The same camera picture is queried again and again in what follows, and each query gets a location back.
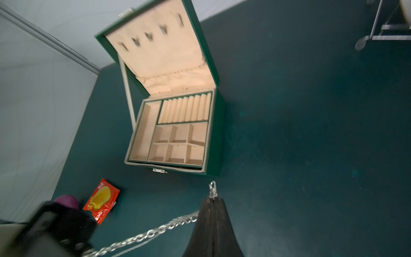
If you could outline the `green jewelry box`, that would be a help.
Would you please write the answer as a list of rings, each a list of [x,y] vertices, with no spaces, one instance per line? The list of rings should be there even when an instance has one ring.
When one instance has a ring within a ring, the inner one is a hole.
[[[138,114],[127,104],[133,134],[128,165],[218,176],[225,100],[191,1],[152,1],[96,35],[119,64],[125,90],[145,95]]]

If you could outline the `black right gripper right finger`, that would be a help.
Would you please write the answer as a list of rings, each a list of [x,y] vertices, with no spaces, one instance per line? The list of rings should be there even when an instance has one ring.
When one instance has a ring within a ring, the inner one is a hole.
[[[243,257],[222,198],[213,200],[213,256]]]

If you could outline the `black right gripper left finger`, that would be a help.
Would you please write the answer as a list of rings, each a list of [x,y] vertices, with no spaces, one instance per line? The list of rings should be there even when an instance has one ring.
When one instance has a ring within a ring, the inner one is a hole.
[[[183,257],[212,257],[214,253],[213,227],[211,224],[212,200],[203,200],[198,220]]]

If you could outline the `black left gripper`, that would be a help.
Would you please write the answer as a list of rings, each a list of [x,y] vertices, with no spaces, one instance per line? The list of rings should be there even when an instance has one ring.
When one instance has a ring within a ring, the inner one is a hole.
[[[96,227],[84,212],[47,201],[7,244],[6,256],[81,257],[92,249],[89,240]]]

